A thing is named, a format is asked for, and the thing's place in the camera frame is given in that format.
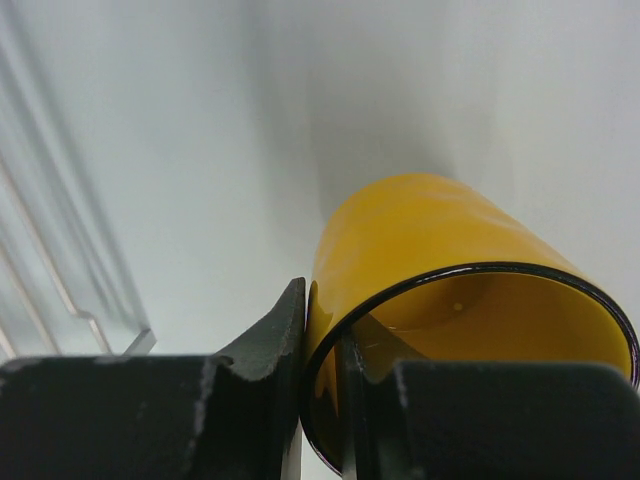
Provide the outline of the yellow mug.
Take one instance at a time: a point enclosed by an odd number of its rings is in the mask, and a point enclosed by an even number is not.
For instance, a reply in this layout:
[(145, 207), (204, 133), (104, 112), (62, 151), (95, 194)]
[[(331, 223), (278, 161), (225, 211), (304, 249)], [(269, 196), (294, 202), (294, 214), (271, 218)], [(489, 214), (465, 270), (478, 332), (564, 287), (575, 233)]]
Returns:
[(432, 360), (596, 362), (639, 381), (639, 342), (623, 309), (524, 225), (438, 175), (362, 188), (319, 241), (300, 417), (335, 472), (336, 346), (367, 320)]

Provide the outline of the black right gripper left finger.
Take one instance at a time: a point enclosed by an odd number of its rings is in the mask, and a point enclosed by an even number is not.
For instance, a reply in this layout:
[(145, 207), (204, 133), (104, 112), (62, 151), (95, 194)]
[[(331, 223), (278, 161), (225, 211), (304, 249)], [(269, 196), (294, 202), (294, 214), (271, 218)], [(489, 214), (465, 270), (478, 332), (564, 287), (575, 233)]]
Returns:
[(1, 368), (5, 479), (296, 479), (306, 285), (220, 351)]

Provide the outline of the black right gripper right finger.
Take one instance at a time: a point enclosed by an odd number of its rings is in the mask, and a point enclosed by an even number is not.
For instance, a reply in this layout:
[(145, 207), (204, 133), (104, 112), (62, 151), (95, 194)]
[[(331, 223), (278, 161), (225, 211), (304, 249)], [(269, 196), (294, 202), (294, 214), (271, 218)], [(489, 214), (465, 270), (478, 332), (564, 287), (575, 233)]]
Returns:
[(346, 479), (635, 479), (639, 396), (597, 364), (411, 359), (378, 374), (338, 352)]

